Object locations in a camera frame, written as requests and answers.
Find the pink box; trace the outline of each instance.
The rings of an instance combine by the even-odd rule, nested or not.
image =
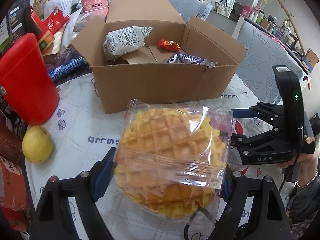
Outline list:
[[[244,5],[241,15],[249,18],[250,13],[251,13],[251,8],[249,6]]]
[[[103,9],[108,6],[108,0],[81,0],[83,5],[82,12],[90,12]]]

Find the white snack bag with fish print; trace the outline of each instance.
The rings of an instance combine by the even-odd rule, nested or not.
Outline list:
[[[114,60],[123,54],[143,47],[144,38],[151,33],[152,28],[132,26],[109,32],[103,43],[106,60]]]

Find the gray sleeve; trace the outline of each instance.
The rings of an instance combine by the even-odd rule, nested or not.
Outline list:
[[[288,203],[289,216],[293,224],[307,219],[320,207],[320,181],[315,179],[304,188],[297,188],[297,193]]]

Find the mirror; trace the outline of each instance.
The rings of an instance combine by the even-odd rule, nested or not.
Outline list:
[[[216,11],[218,14],[221,14],[229,18],[235,1],[236,0],[212,0],[212,10]]]

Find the waffle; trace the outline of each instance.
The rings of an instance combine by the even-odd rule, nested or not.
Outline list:
[[[134,202],[168,217],[192,215],[214,197],[225,144],[208,117],[187,109],[138,111],[119,142],[116,183]]]

